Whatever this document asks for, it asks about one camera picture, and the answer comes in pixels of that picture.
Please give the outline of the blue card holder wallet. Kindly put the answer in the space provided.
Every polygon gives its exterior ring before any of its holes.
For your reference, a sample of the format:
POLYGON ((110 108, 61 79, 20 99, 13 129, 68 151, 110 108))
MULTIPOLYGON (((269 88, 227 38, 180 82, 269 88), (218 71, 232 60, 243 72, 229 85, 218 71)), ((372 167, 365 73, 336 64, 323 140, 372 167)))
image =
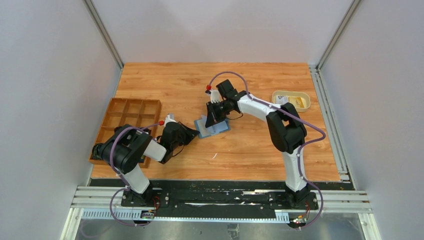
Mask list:
POLYGON ((200 139, 205 139, 231 130, 229 119, 225 119, 223 122, 217 123, 211 127, 206 127, 206 120, 207 117, 201 115, 200 119, 194 121, 195 128, 199 131, 198 137, 200 139))

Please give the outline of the gold VIP card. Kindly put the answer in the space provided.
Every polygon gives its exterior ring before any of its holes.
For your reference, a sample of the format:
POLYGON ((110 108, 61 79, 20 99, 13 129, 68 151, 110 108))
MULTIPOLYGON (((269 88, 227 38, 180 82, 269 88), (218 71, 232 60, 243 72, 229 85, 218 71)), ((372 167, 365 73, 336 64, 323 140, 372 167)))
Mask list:
POLYGON ((289 96, 289 102, 295 107, 299 109, 305 108, 305 101, 302 97, 298 96, 289 96))

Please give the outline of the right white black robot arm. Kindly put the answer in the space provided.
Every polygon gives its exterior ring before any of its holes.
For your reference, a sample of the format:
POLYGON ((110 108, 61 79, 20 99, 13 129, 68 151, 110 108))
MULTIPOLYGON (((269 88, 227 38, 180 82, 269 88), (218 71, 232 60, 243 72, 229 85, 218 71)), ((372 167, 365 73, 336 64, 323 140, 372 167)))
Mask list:
POLYGON ((253 96, 246 90, 238 92, 227 79, 212 89, 206 86, 210 96, 206 104, 205 128, 221 123, 232 111, 248 114, 266 122, 274 147, 281 152, 286 170, 285 199, 292 206, 299 204, 309 194, 302 179, 303 151, 307 131, 296 108, 291 103, 274 104, 253 96))

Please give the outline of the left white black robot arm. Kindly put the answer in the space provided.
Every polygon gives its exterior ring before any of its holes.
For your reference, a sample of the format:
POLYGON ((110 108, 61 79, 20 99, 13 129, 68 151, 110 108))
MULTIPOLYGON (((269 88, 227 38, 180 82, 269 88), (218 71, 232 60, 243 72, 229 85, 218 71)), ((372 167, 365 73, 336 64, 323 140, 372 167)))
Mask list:
POLYGON ((191 143, 200 132, 174 120, 161 120, 146 127, 130 124, 116 127, 114 134, 93 146, 91 156, 106 162, 124 182, 125 190, 150 198, 152 185, 139 163, 143 157, 161 164, 175 157, 178 147, 191 143))

